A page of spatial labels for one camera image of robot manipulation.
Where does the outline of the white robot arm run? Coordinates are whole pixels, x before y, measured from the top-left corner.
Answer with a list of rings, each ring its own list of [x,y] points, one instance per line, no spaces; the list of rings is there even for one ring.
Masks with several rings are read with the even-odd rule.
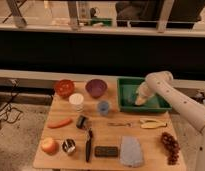
[[[202,135],[195,171],[205,171],[205,106],[176,90],[172,81],[169,71],[148,74],[137,89],[137,104],[143,105],[158,94],[186,119]]]

